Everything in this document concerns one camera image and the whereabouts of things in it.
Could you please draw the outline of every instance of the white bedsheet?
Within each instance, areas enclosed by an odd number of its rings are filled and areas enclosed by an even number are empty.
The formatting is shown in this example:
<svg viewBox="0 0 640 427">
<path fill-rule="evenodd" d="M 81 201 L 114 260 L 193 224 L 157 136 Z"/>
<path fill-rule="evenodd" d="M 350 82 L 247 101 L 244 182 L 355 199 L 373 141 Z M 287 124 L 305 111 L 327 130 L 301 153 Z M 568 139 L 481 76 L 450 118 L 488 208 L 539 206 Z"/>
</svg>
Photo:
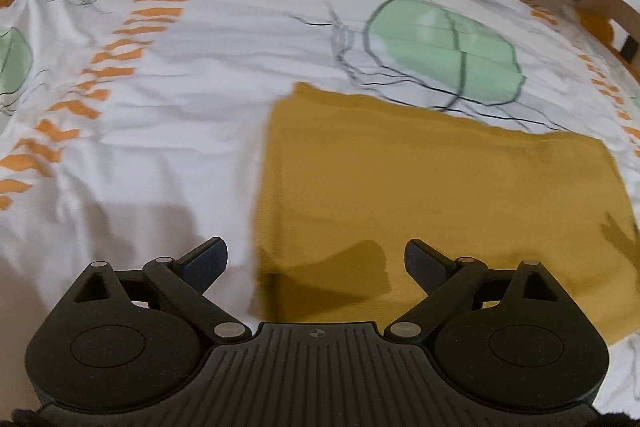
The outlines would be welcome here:
<svg viewBox="0 0 640 427">
<path fill-rule="evenodd" d="M 570 17 L 551 23 L 519 0 L 391 1 L 17 0 L 0 10 L 0 81 L 19 84 L 0 95 L 0 180 L 12 180 L 0 185 L 0 416 L 35 406 L 26 343 L 96 259 L 134 269 L 219 235 L 229 268 L 207 296 L 257 324 L 262 133 L 273 102 L 299 81 L 597 137 L 640 217 L 640 89 Z M 421 46 L 411 56 L 385 26 L 407 24 L 408 12 L 420 21 L 404 28 Z M 460 35 L 474 60 L 499 64 L 500 82 L 465 70 L 460 54 L 434 52 Z M 427 52 L 431 62 L 416 58 Z M 601 410 L 640 415 L 638 346 L 632 335 L 612 348 Z"/>
</svg>

